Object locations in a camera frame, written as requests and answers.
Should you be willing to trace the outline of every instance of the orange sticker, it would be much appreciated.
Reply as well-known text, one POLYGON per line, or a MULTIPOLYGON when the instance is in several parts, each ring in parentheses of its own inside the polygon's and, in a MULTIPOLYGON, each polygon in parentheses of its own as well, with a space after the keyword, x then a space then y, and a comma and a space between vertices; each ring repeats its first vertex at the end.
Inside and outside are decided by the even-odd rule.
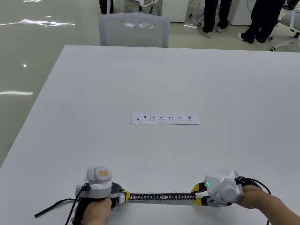
POLYGON ((108 177, 108 170, 99 170, 98 177, 108 177))

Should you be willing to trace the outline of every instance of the white chair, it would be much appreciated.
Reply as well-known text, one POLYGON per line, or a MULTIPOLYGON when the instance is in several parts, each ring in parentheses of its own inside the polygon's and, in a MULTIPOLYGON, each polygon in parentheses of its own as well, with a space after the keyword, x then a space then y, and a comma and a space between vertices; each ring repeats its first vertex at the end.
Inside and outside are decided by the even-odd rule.
POLYGON ((273 52, 277 48, 288 45, 288 44, 296 44, 299 47, 300 50, 300 43, 299 43, 299 36, 300 36, 300 8, 294 9, 292 13, 284 15, 280 23, 282 23, 285 26, 290 27, 290 30, 292 32, 296 31, 296 34, 294 36, 291 35, 272 35, 269 37, 269 40, 272 40, 276 37, 285 39, 285 42, 280 43, 272 48, 270 48, 270 51, 273 52))
POLYGON ((170 21, 161 16, 138 13, 101 15, 99 28, 100 44, 104 46, 169 46, 170 21))

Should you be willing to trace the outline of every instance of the black pants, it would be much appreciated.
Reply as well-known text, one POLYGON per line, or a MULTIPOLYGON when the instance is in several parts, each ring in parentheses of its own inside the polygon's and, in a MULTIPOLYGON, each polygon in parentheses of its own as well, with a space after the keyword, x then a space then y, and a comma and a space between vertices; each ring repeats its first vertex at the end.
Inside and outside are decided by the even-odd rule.
MULTIPOLYGON (((232 0, 221 0, 219 11, 220 22, 217 24, 221 29, 228 27, 228 14, 230 11, 232 0)), ((205 33, 212 32, 215 26, 216 9, 218 0, 206 0, 204 7, 204 27, 205 33)))
POLYGON ((265 42, 272 33, 285 0, 257 0, 252 10, 252 23, 242 35, 247 41, 265 42))
POLYGON ((298 4, 299 0, 287 0, 287 6, 294 9, 298 4))

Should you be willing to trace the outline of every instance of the white sneaker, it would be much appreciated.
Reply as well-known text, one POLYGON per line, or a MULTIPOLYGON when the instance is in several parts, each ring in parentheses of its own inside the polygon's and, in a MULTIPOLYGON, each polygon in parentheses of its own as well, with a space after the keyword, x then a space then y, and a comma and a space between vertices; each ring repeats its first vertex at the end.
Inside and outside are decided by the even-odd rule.
POLYGON ((242 33, 238 33, 236 37, 238 38, 238 40, 244 41, 244 39, 242 39, 242 33))
POLYGON ((202 34, 202 35, 205 36, 206 38, 212 38, 212 32, 205 33, 205 32, 203 31, 202 27, 200 27, 199 31, 200 31, 200 34, 202 34))
POLYGON ((222 28, 220 28, 219 26, 217 26, 217 29, 216 29, 216 31, 217 31, 218 33, 222 33, 222 32, 225 32, 225 31, 227 31, 227 30, 228 30, 228 27, 222 29, 222 28))

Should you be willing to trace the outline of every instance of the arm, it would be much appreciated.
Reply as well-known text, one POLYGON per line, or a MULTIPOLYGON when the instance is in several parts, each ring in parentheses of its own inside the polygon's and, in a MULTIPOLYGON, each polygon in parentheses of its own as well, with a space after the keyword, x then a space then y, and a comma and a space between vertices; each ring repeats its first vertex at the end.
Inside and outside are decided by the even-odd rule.
POLYGON ((258 209, 272 225, 300 224, 300 217, 289 210, 279 198, 255 186, 245 186, 243 191, 244 196, 237 203, 247 209, 258 209))

